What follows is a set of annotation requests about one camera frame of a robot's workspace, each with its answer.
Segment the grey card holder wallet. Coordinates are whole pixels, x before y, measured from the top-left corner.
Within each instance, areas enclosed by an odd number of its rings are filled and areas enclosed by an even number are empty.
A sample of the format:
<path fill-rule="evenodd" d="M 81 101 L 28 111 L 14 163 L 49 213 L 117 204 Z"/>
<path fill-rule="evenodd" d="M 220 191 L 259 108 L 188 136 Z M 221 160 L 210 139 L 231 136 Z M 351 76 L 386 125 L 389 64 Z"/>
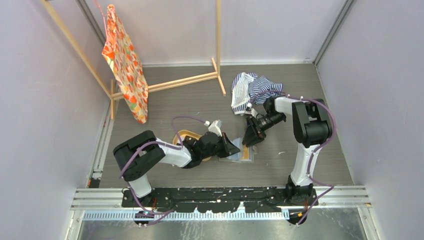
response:
<path fill-rule="evenodd" d="M 240 149 L 240 152 L 233 154 L 226 158 L 220 158 L 220 162 L 231 162 L 231 163 L 253 163 L 255 155 L 257 154 L 256 146 L 247 147 L 242 144 L 242 138 L 236 138 L 231 141 L 236 147 Z"/>

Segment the gold credit card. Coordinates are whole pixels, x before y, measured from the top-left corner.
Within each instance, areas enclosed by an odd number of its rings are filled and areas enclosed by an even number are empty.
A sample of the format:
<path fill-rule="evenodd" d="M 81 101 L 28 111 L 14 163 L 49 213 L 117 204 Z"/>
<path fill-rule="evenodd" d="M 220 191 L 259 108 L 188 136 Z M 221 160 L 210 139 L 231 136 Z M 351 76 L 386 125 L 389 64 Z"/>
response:
<path fill-rule="evenodd" d="M 252 147 L 247 147 L 246 145 L 243 145 L 240 152 L 240 161 L 248 163 L 253 162 L 254 155 L 255 153 Z"/>

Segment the orange oval tray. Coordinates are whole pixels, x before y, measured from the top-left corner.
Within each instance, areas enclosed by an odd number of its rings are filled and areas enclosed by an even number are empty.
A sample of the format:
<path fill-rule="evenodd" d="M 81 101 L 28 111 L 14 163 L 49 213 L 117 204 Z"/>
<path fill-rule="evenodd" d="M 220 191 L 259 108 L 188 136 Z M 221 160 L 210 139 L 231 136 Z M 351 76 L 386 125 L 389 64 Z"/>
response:
<path fill-rule="evenodd" d="M 178 148 L 181 147 L 181 142 L 180 139 L 181 138 L 182 142 L 183 142 L 183 148 L 184 148 L 184 152 L 187 153 L 188 155 L 190 155 L 191 160 L 187 161 L 186 164 L 183 166 L 182 160 L 178 160 L 178 164 L 174 163 L 173 165 L 178 166 L 180 168 L 186 167 L 189 165 L 189 163 L 191 162 L 197 162 L 199 160 L 199 156 L 198 153 L 195 151 L 194 149 L 194 144 L 199 140 L 199 138 L 201 137 L 201 135 L 194 133 L 192 131 L 183 129 L 178 131 L 178 134 L 176 134 L 172 140 L 172 144 L 177 146 Z"/>

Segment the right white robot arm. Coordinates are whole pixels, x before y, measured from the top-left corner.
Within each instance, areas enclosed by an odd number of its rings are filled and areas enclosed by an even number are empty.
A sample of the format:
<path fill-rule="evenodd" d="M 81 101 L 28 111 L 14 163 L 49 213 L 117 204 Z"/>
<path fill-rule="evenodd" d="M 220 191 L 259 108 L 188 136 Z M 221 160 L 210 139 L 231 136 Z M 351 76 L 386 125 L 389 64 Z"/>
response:
<path fill-rule="evenodd" d="M 247 147 L 266 138 L 266 131 L 292 118 L 293 134 L 298 143 L 294 168 L 287 179 L 283 196 L 291 205 L 299 205 L 313 195 L 313 172 L 323 146 L 333 136 L 333 125 L 322 99 L 303 100 L 287 96 L 273 96 L 265 100 L 266 115 L 249 116 L 242 140 Z"/>

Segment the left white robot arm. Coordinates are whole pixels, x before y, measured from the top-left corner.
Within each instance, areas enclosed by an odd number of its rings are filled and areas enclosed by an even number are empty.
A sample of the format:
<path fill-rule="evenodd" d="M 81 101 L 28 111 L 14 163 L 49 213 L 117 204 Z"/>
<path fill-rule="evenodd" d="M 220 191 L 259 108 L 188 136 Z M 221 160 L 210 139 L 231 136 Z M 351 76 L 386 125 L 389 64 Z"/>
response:
<path fill-rule="evenodd" d="M 141 207 L 153 202 L 153 189 L 147 173 L 156 164 L 170 164 L 183 169 L 197 167 L 207 158 L 220 159 L 239 154 L 240 148 L 225 133 L 208 131 L 195 138 L 183 135 L 181 142 L 168 143 L 146 130 L 116 146 L 112 153 L 121 171 L 120 177 L 134 192 L 134 200 Z"/>

